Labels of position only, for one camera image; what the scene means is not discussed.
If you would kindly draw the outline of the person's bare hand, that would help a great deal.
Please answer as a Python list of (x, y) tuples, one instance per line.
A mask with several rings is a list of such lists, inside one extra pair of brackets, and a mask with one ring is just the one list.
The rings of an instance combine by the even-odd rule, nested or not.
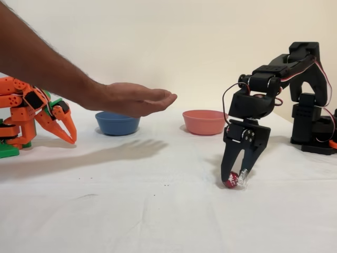
[(113, 83), (103, 89), (97, 109), (139, 118), (166, 110), (176, 99), (176, 94), (164, 89), (150, 89), (135, 83)]

